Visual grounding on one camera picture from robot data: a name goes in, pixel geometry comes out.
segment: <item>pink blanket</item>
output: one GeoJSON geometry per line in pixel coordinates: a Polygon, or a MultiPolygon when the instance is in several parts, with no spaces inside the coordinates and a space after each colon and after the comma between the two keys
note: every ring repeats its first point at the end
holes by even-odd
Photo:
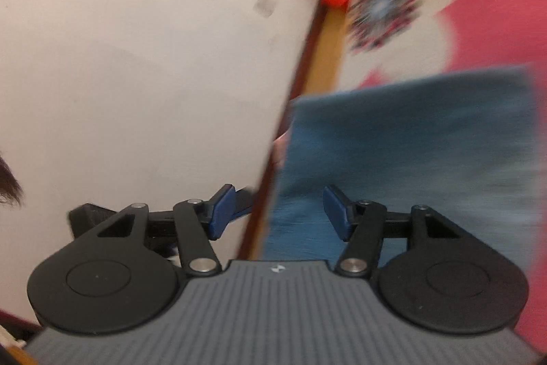
{"type": "MultiPolygon", "coordinates": [[[[349,14],[340,90],[453,70],[528,64],[545,129],[547,0],[354,0],[349,14]]],[[[543,135],[542,158],[547,154],[543,135]]],[[[547,351],[547,217],[544,220],[533,248],[537,255],[528,274],[531,294],[518,332],[547,351]]]]}

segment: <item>blue cloth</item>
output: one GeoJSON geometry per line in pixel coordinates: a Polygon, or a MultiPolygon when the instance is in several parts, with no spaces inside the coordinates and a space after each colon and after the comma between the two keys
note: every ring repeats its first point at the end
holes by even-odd
{"type": "MultiPolygon", "coordinates": [[[[391,211],[427,204],[526,270],[540,221],[531,83],[488,69],[295,101],[263,258],[338,258],[322,206],[335,184],[391,211]]],[[[386,241],[381,263],[403,244],[386,241]]]]}

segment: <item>dark hair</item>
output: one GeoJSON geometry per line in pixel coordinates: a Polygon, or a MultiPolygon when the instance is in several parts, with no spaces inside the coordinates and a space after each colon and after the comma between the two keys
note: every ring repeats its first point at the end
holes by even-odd
{"type": "Polygon", "coordinates": [[[0,156],[0,204],[21,204],[23,190],[12,174],[8,164],[0,156]]]}

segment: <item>wall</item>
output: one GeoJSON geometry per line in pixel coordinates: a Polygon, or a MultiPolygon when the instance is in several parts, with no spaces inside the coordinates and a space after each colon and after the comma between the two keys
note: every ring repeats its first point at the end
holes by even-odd
{"type": "Polygon", "coordinates": [[[81,203],[258,183],[316,4],[274,1],[0,0],[0,150],[26,193],[0,209],[1,308],[33,317],[28,275],[81,203]]]}

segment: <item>blue fabric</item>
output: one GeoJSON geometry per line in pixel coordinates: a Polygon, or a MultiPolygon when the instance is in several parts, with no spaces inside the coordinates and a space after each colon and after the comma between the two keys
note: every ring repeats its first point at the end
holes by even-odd
{"type": "MultiPolygon", "coordinates": [[[[466,71],[293,104],[263,258],[335,261],[322,190],[427,204],[526,270],[539,227],[535,106],[524,69],[466,71]]],[[[381,262],[403,248],[386,241],[381,262]]]]}

